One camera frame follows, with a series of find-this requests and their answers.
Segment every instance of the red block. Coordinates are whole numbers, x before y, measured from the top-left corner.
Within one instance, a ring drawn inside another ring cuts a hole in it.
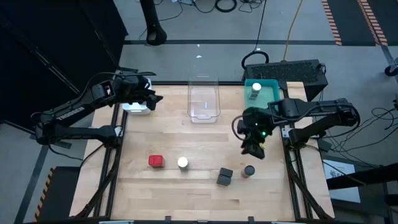
[[[153,168],[161,168],[165,165],[165,160],[161,155],[150,155],[148,164]]]

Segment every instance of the clear plastic container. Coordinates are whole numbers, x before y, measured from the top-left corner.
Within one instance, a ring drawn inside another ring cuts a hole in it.
[[[188,80],[188,115],[193,123],[214,123],[220,115],[218,77],[196,75]]]

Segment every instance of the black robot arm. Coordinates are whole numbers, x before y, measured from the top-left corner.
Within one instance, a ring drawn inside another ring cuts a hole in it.
[[[288,134],[292,147],[304,147],[311,136],[323,137],[333,126],[358,126],[360,122],[358,111],[345,98],[315,102],[286,98],[268,103],[267,109],[250,107],[243,111],[243,120],[238,121],[238,133],[245,135],[242,154],[263,159],[262,143],[275,127],[294,124],[309,116],[324,117],[305,128],[291,129]]]
[[[116,147],[118,133],[114,127],[71,128],[73,123],[104,106],[115,103],[146,103],[150,110],[155,110],[156,103],[163,96],[155,95],[149,90],[148,79],[142,75],[115,75],[112,79],[88,87],[77,99],[71,100],[54,109],[36,112],[32,115],[35,121],[36,141],[47,145],[61,139],[97,139],[107,147]]]

